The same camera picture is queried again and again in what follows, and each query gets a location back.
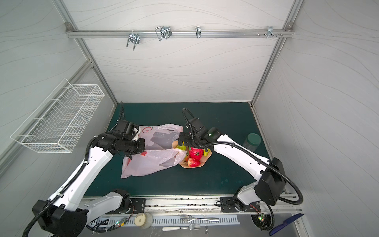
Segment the green apple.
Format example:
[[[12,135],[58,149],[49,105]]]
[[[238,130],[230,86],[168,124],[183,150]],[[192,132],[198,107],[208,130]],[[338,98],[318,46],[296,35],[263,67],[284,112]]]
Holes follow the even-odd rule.
[[[178,145],[176,146],[177,149],[180,149],[182,151],[186,151],[187,150],[187,147],[185,145]]]

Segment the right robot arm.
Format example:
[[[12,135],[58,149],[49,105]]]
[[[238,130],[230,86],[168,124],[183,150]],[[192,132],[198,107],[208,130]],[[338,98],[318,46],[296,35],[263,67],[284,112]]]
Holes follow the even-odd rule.
[[[238,211],[243,212],[247,206],[258,201],[269,207],[276,205],[278,201],[292,205],[303,203],[302,192],[285,174],[281,160],[259,156],[215,127],[207,129],[187,108],[183,108],[182,113],[188,131],[180,133],[179,145],[191,149],[210,149],[230,159],[255,179],[255,182],[242,186],[234,194],[233,203]]]

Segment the pink strawberry plastic bag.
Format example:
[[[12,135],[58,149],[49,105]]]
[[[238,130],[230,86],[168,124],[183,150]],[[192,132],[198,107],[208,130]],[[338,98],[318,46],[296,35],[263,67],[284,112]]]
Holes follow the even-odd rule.
[[[124,157],[121,178],[146,176],[176,166],[187,155],[186,151],[173,147],[183,127],[175,124],[140,126],[139,138],[145,140],[145,151]]]

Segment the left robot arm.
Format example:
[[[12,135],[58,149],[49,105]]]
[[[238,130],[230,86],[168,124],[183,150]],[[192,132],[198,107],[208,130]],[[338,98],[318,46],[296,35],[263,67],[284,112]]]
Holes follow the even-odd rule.
[[[35,203],[32,208],[34,218],[22,235],[27,237],[32,227],[38,223],[42,230],[53,237],[77,237],[89,223],[108,212],[133,211],[129,192],[120,189],[86,205],[81,205],[80,202],[114,155],[122,153],[131,158],[146,150],[145,140],[138,137],[139,132],[138,125],[126,121],[124,107],[120,105],[116,124],[89,141],[84,159],[74,173],[48,200]]]

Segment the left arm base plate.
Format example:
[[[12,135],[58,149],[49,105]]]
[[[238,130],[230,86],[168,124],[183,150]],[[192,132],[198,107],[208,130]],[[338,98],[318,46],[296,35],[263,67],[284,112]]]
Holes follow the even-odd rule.
[[[118,214],[139,214],[144,213],[146,206],[145,198],[129,198],[117,210]]]

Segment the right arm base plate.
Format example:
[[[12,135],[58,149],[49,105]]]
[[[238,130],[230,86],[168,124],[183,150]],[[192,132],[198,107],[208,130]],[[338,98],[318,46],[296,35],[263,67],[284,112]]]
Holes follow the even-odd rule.
[[[252,212],[252,213],[260,213],[261,207],[260,202],[253,202],[249,205],[241,205],[241,209],[238,209],[233,201],[232,197],[225,196],[220,197],[220,199],[216,202],[216,206],[221,208],[223,213],[232,213],[232,212]]]

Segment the green pear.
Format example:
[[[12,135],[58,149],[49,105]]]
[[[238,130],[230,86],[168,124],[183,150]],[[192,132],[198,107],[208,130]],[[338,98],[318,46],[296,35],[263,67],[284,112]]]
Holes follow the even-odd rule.
[[[209,148],[206,148],[203,150],[203,156],[204,157],[209,157],[210,153],[211,153],[211,150]]]

